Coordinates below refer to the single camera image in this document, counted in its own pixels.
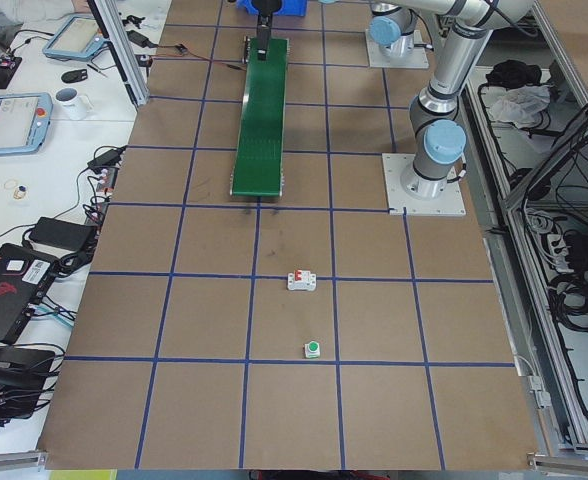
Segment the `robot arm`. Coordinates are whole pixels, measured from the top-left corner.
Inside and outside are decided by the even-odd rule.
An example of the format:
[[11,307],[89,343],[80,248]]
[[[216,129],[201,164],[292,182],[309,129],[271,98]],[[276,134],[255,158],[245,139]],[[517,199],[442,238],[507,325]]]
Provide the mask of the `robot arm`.
[[401,174],[405,191],[420,200],[438,198],[466,134],[455,122],[458,99],[494,30],[516,24],[531,1],[402,1],[402,6],[454,19],[432,77],[410,107],[417,151]]
[[[259,60],[265,61],[271,40],[273,16],[282,10],[283,2],[253,0],[250,4],[257,11],[257,56]],[[403,36],[413,34],[417,19],[415,10],[385,2],[369,1],[368,4],[372,15],[369,34],[379,46],[391,47]]]

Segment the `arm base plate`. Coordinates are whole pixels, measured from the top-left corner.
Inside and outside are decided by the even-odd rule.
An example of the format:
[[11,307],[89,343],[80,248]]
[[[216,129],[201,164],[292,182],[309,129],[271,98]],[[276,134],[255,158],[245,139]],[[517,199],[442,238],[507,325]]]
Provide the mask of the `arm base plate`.
[[408,37],[403,37],[399,42],[394,44],[397,51],[380,46],[370,35],[368,29],[365,30],[365,39],[367,45],[369,66],[372,68],[399,68],[427,70],[429,61],[426,54],[425,42],[419,30],[413,32],[413,41],[410,42]]
[[388,213],[396,216],[463,217],[466,209],[451,166],[445,179],[426,180],[413,168],[414,154],[382,155]]

